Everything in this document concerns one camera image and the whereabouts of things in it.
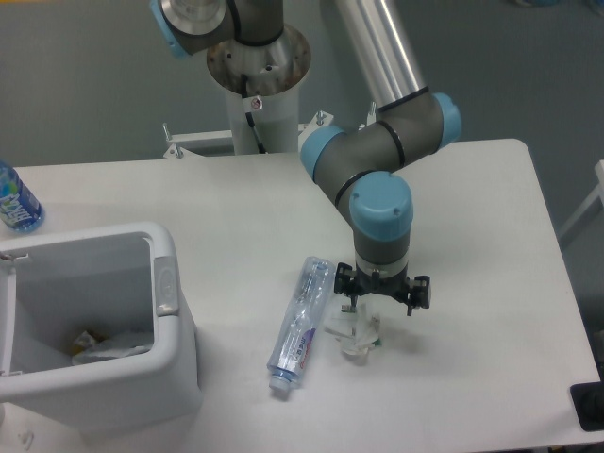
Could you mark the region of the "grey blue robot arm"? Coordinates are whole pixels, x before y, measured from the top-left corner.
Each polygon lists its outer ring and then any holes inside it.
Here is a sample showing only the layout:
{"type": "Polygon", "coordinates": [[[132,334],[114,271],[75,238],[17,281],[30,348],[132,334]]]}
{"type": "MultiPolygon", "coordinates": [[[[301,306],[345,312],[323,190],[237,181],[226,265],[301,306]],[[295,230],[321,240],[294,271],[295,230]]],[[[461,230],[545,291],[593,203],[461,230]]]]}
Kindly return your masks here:
{"type": "Polygon", "coordinates": [[[408,274],[413,211],[398,171],[456,141],[461,115],[422,78],[395,4],[336,5],[376,105],[375,121],[354,132],[319,122],[299,127],[298,89],[311,52],[285,23],[281,2],[154,1],[150,8],[174,55],[206,54],[226,94],[235,152],[297,153],[350,225],[355,261],[338,266],[335,292],[427,308],[429,278],[408,274]]]}

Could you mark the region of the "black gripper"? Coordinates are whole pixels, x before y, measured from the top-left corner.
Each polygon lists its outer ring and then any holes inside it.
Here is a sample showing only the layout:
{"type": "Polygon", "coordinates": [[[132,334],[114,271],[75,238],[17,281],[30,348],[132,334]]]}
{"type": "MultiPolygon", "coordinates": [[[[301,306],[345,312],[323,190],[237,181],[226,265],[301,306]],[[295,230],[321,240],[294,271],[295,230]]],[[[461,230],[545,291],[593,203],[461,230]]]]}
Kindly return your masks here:
{"type": "Polygon", "coordinates": [[[357,266],[339,262],[334,279],[334,293],[343,294],[350,299],[350,308],[356,308],[358,297],[367,294],[379,294],[391,298],[402,298],[407,306],[407,315],[412,316],[417,309],[430,307],[431,286],[429,276],[408,278],[408,267],[392,277],[374,277],[366,274],[357,266]]]}

